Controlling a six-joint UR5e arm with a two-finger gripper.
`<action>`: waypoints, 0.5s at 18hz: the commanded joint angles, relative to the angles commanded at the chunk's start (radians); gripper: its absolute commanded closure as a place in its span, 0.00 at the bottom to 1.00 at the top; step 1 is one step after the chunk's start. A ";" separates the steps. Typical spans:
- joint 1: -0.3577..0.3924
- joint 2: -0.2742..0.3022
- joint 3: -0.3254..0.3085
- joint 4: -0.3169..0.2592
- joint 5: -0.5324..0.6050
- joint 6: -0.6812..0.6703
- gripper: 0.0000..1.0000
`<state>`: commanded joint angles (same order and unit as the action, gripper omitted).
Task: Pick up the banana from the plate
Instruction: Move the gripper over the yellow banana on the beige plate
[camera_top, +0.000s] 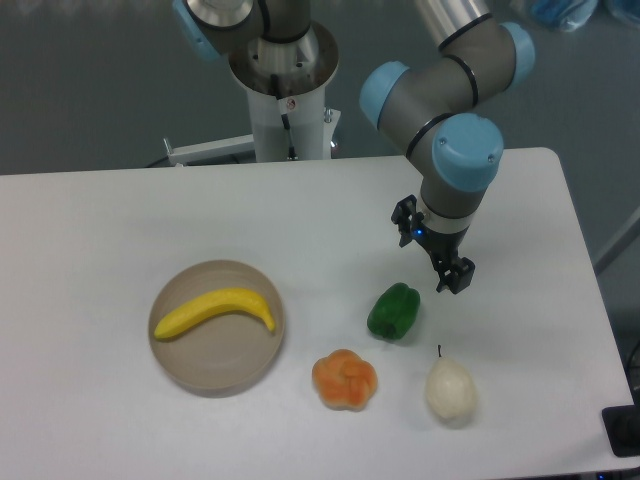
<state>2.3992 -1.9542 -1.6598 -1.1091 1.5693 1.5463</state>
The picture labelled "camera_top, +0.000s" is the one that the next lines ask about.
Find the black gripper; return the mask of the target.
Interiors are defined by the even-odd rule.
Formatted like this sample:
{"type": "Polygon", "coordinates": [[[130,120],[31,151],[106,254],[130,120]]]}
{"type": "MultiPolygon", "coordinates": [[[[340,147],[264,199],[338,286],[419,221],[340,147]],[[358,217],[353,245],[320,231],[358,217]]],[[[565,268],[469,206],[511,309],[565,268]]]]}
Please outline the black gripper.
{"type": "Polygon", "coordinates": [[[444,290],[458,294],[466,289],[473,279],[475,264],[467,257],[459,257],[459,246],[471,224],[472,216],[447,218],[435,213],[417,211],[417,199],[409,195],[400,200],[391,215],[400,235],[399,246],[404,248],[416,238],[430,254],[436,255],[435,270],[439,281],[438,293],[444,290]]]}

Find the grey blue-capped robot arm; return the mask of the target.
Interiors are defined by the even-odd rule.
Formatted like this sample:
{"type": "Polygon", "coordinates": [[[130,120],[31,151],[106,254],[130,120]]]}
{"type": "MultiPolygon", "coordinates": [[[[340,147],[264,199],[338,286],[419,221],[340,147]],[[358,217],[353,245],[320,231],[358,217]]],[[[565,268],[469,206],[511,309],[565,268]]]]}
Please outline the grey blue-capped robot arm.
{"type": "MultiPolygon", "coordinates": [[[[418,9],[440,59],[424,70],[379,66],[359,105],[422,177],[419,194],[401,200],[391,216],[401,243],[419,244],[438,289],[458,293],[475,272],[459,245],[504,150],[500,130],[474,108],[520,83],[535,48],[524,29],[496,22],[482,1],[421,1],[418,9]]],[[[201,58],[227,58],[247,95],[258,161],[329,156],[325,89],[339,52],[309,2],[176,1],[173,11],[201,58]]]]}

